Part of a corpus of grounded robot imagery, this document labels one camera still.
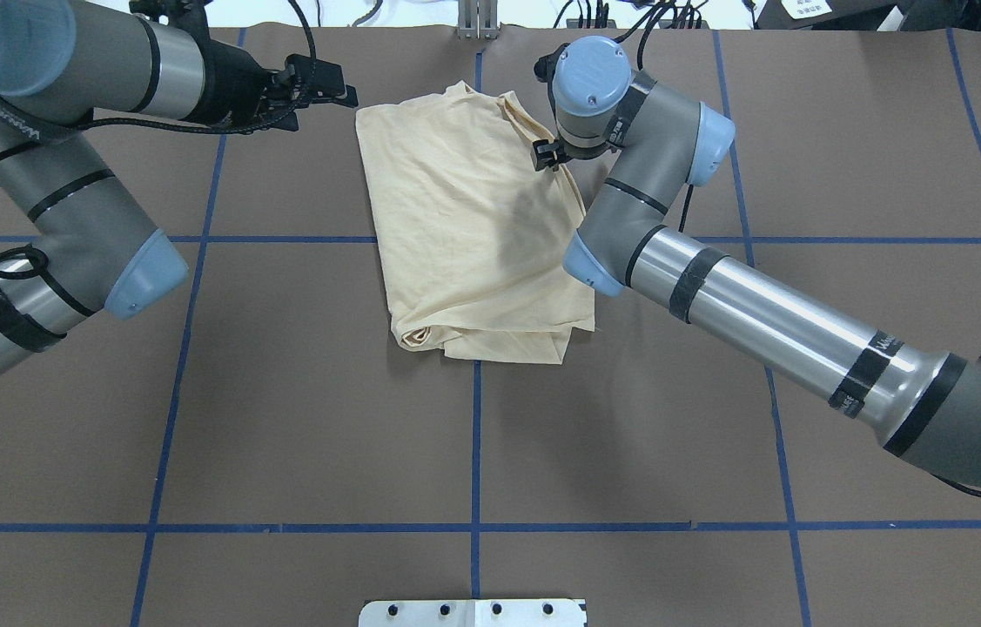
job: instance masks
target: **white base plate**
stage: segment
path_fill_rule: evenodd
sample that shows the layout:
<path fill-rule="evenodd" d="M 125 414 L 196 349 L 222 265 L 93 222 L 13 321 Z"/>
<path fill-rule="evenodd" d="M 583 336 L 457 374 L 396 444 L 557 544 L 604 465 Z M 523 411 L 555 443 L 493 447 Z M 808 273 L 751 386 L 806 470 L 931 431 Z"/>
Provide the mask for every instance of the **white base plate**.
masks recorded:
<path fill-rule="evenodd" d="M 371 602 L 359 613 L 359 627 L 586 626 L 587 604 L 577 599 Z"/>

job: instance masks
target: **light blue cap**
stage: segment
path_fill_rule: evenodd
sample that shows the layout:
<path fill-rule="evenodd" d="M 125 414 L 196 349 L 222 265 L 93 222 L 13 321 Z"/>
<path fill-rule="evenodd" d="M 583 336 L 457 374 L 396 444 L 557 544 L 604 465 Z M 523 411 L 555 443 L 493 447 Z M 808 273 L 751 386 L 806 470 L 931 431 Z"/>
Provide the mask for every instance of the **light blue cap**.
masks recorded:
<path fill-rule="evenodd" d="M 133 318 L 179 286 L 187 275 L 187 263 L 165 232 L 153 231 L 119 274 L 104 309 L 120 320 Z"/>
<path fill-rule="evenodd" d="M 577 118 L 604 114 L 633 82 L 633 68 L 617 41 L 601 35 L 576 39 L 556 63 L 556 106 Z"/>
<path fill-rule="evenodd" d="M 0 95 L 31 96 L 49 87 L 75 48 L 69 0 L 0 0 Z"/>
<path fill-rule="evenodd" d="M 720 112 L 700 103 L 700 130 L 695 140 L 695 158 L 688 173 L 689 185 L 702 187 L 714 176 L 734 144 L 734 123 Z"/>
<path fill-rule="evenodd" d="M 625 288 L 617 279 L 607 273 L 606 267 L 595 259 L 590 253 L 579 232 L 571 235 L 571 243 L 567 246 L 567 252 L 563 254 L 563 269 L 576 279 L 591 286 L 597 293 L 605 293 L 606 296 L 618 296 Z"/>

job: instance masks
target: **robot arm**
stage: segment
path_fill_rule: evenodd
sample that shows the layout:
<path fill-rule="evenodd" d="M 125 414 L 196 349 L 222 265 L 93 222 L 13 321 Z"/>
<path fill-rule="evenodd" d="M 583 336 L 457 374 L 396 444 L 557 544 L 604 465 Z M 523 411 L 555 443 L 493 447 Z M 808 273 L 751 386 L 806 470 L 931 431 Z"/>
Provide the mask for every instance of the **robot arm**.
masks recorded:
<path fill-rule="evenodd" d="M 91 122 L 93 108 L 249 132 L 296 131 L 292 111 L 308 104 L 358 104 L 340 68 L 314 53 L 269 71 L 212 40 L 202 3 L 131 5 L 151 19 L 84 0 L 0 3 L 0 155 L 29 148 L 0 160 L 0 186 L 41 233 L 28 249 L 0 255 L 0 374 L 100 309 L 135 316 L 187 275 L 80 135 L 111 122 Z M 155 21 L 163 15 L 168 27 Z"/>
<path fill-rule="evenodd" d="M 702 185 L 733 142 L 728 119 L 645 72 L 605 37 L 543 58 L 558 139 L 537 168 L 622 151 L 563 266 L 607 296 L 629 287 L 772 366 L 845 415 L 887 451 L 981 488 L 981 358 L 925 354 L 705 246 L 661 221 L 682 183 Z"/>

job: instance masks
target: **folded fabric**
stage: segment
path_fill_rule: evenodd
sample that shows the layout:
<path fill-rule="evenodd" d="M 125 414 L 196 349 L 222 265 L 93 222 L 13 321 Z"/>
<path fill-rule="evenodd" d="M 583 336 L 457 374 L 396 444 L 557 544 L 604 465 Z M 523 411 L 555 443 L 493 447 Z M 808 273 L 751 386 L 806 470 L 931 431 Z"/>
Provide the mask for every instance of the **folded fabric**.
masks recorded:
<path fill-rule="evenodd" d="M 595 329 L 594 291 L 561 267 L 584 206 L 566 168 L 535 172 L 553 139 L 510 91 L 466 83 L 358 112 L 391 330 L 406 350 L 561 364 Z"/>

